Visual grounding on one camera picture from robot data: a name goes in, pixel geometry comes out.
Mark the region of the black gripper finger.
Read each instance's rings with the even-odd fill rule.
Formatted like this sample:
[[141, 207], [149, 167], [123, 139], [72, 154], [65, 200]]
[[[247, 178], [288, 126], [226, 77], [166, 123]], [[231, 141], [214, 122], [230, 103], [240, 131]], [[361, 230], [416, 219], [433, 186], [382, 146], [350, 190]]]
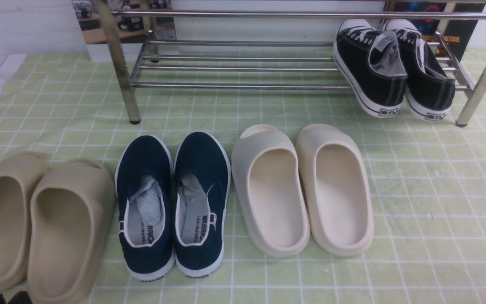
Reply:
[[33, 302], [29, 293], [25, 290], [21, 290], [8, 300], [8, 304], [33, 304]]

